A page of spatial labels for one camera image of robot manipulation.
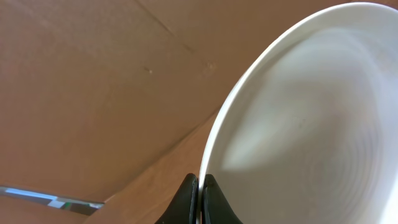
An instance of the brown cardboard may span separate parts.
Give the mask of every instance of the brown cardboard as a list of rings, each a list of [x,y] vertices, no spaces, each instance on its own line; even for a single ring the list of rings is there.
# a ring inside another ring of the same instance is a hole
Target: brown cardboard
[[[199,175],[201,155],[217,113],[153,163],[85,224],[152,224],[163,214],[188,173]]]
[[[104,201],[283,31],[344,0],[4,0],[0,185]]]
[[[88,217],[19,198],[0,196],[1,223],[5,224],[82,224]]]

